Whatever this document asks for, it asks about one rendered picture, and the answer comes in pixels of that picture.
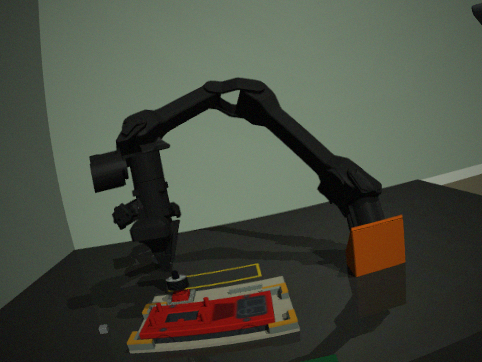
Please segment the dark green square tile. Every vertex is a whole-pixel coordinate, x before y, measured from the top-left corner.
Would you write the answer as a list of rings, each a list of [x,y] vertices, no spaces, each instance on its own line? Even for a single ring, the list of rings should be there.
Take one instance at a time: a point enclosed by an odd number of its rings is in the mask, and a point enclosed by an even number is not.
[[[334,355],[319,357],[319,358],[302,361],[302,362],[338,362],[338,359],[336,357],[337,357],[336,354],[334,354]]]

